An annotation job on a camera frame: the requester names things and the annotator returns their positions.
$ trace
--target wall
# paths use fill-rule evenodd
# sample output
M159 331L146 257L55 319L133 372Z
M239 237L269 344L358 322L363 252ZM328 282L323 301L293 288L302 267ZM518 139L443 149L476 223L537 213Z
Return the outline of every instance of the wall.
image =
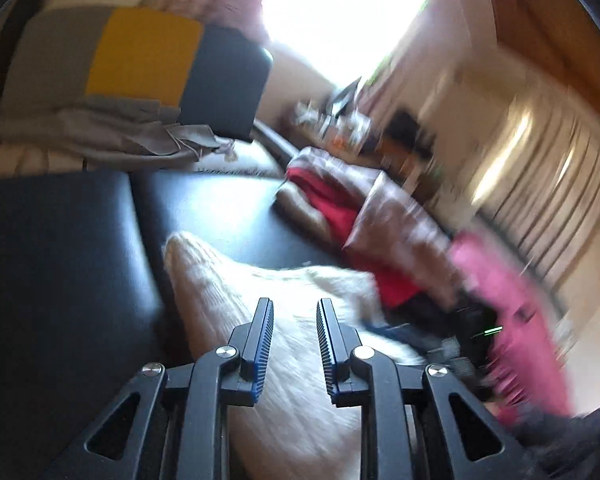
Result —
M472 52L496 45L491 1L428 0L409 35L410 76L404 81L395 107L405 106L422 118L431 93L445 73L453 72Z
M570 350L566 370L576 412L590 413L600 407L600 307Z
M427 125L438 136L436 160L442 164L449 184L461 192L493 145L512 99L501 99L458 75L439 97Z
M295 102L321 101L331 94L334 85L283 45L274 44L267 49L273 56L273 67L256 117L275 129L278 118Z
M600 225L557 292L569 307L574 330L580 332L600 307Z

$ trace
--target metal screw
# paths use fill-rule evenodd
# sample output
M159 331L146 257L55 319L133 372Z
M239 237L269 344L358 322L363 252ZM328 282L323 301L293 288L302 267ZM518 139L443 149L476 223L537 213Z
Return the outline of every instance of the metal screw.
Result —
M371 346L356 346L353 349L353 355L358 359L371 359L376 351Z
M146 377L155 377L162 373L162 368L160 363L147 363L142 367L142 374Z
M431 377L444 377L448 370L443 365L431 365L427 372Z
M229 357L233 357L237 353L238 351L234 347L229 345L221 346L216 350L216 354L218 354L218 356L220 356L222 359L228 359Z

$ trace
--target folded blanket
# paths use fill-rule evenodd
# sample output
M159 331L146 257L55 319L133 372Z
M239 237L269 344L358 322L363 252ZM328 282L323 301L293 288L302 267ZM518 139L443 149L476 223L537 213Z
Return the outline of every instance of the folded blanket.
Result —
M160 101L90 95L61 108L9 114L0 108L0 142L25 142L133 171L168 168L230 151L204 124L181 126L180 110Z
M408 275L444 307L456 303L463 276L446 255L449 240L424 209L384 171L352 166L305 148L288 170L306 170L339 189L358 209L343 250Z

